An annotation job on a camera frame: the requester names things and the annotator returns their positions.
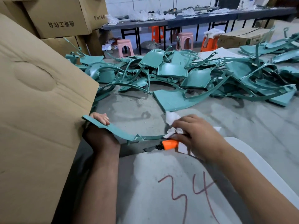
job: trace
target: red handwritten number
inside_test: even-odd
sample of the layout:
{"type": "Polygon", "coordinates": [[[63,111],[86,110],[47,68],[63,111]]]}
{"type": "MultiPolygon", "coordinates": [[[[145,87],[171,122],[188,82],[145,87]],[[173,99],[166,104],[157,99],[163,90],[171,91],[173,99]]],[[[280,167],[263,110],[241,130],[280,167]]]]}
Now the red handwritten number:
{"type": "MultiPolygon", "coordinates": [[[[187,215],[187,205],[188,205],[188,198],[187,198],[187,195],[186,195],[186,194],[181,194],[181,195],[179,195],[178,197],[174,198],[174,197],[173,197],[173,185],[174,185],[174,183],[173,183],[173,177],[172,177],[171,175],[167,175],[167,176],[165,176],[164,178],[162,178],[162,179],[161,179],[160,181],[158,181],[158,182],[159,182],[159,183],[162,182],[162,181],[163,181],[164,179],[166,179],[167,177],[171,177],[171,198],[172,198],[173,200],[177,200],[177,199],[181,198],[182,196],[185,196],[185,212],[184,212],[184,218],[183,218],[183,224],[185,224],[186,215],[187,215]]],[[[193,188],[193,192],[194,192],[196,195],[198,195],[198,194],[200,194],[200,193],[202,193],[202,192],[205,192],[206,197],[207,197],[207,203],[209,204],[210,211],[211,211],[211,213],[212,213],[214,219],[216,220],[216,222],[217,222],[218,224],[220,224],[220,223],[218,222],[218,220],[217,220],[215,214],[214,214],[214,211],[213,211],[213,209],[212,209],[212,207],[211,207],[211,203],[210,203],[210,200],[209,200],[209,197],[208,197],[208,194],[207,194],[207,189],[208,189],[210,186],[212,186],[215,182],[216,182],[216,181],[213,181],[213,182],[211,182],[210,184],[208,184],[208,185],[206,186],[205,172],[204,172],[204,188],[203,188],[201,191],[199,191],[199,192],[195,192],[195,189],[194,189],[195,174],[194,174],[194,175],[193,175],[193,179],[192,179],[192,188],[193,188]]]]}
{"type": "Polygon", "coordinates": [[[185,224],[185,220],[186,220],[186,214],[187,214],[187,204],[188,204],[188,198],[186,194],[181,194],[178,197],[174,198],[173,197],[173,177],[171,175],[167,175],[164,178],[162,178],[160,181],[158,181],[158,183],[162,182],[164,179],[166,179],[167,177],[171,177],[171,198],[173,200],[177,200],[179,198],[181,198],[182,196],[185,197],[185,212],[184,212],[184,218],[183,218],[183,224],[185,224]]]}

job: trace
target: orange plastic stool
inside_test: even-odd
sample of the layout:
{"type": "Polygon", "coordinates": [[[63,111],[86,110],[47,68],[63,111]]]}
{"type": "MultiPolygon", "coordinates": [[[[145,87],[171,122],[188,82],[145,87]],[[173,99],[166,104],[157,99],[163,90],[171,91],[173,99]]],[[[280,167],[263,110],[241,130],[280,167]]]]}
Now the orange plastic stool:
{"type": "Polygon", "coordinates": [[[177,51],[182,50],[182,49],[193,50],[193,33],[192,32],[181,32],[178,34],[178,38],[179,38],[179,41],[176,42],[176,50],[177,51]],[[186,45],[185,45],[185,41],[187,39],[190,40],[191,47],[189,46],[189,42],[186,43],[186,45]]]}
{"type": "Polygon", "coordinates": [[[213,51],[215,49],[218,49],[218,39],[219,37],[209,38],[207,44],[205,45],[205,40],[207,37],[204,37],[204,41],[202,41],[202,48],[200,49],[200,52],[207,52],[207,51],[213,51]]]}
{"type": "Polygon", "coordinates": [[[123,48],[125,46],[128,46],[129,51],[130,51],[130,56],[134,56],[132,44],[131,44],[131,41],[129,39],[117,40],[117,46],[118,46],[118,56],[119,57],[128,56],[128,54],[123,54],[123,48]]]}
{"type": "MultiPolygon", "coordinates": [[[[161,29],[162,29],[161,39],[164,39],[164,28],[161,29]]],[[[153,40],[155,40],[156,43],[159,43],[159,26],[152,26],[152,41],[153,40]]]]}

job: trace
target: pink plastic stool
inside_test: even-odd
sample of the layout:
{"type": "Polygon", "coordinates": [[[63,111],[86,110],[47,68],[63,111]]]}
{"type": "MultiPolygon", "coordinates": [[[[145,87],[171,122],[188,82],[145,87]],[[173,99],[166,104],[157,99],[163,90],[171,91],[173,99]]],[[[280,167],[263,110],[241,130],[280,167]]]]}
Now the pink plastic stool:
{"type": "Polygon", "coordinates": [[[129,51],[130,51],[130,56],[134,56],[132,44],[131,44],[131,41],[129,39],[117,40],[117,46],[118,46],[118,55],[119,55],[119,57],[129,56],[128,54],[123,54],[123,48],[125,46],[128,46],[129,51]]]}
{"type": "MultiPolygon", "coordinates": [[[[193,33],[192,32],[180,32],[178,34],[178,38],[180,40],[181,47],[183,49],[193,50],[193,33]]],[[[181,47],[180,47],[179,41],[177,41],[176,50],[177,51],[182,50],[181,47]]]]}

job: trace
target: person's right arm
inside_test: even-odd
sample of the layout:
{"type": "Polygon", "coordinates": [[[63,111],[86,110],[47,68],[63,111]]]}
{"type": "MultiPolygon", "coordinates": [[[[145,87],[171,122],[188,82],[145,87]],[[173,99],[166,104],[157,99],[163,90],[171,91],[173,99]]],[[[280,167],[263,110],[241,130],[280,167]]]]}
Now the person's right arm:
{"type": "Polygon", "coordinates": [[[172,127],[182,128],[186,133],[175,134],[172,139],[191,148],[197,157],[219,166],[244,200],[256,223],[299,222],[299,210],[207,121],[189,115],[174,121],[172,127]]]}

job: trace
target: wall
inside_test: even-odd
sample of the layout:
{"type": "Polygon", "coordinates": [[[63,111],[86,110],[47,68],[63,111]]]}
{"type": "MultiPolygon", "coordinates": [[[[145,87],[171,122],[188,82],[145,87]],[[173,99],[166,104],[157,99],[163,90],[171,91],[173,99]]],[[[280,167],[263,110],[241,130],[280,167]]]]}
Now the wall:
{"type": "Polygon", "coordinates": [[[214,6],[215,0],[106,0],[108,13],[112,16],[128,15],[131,11],[169,10],[177,6],[178,9],[190,6],[214,6]]]}

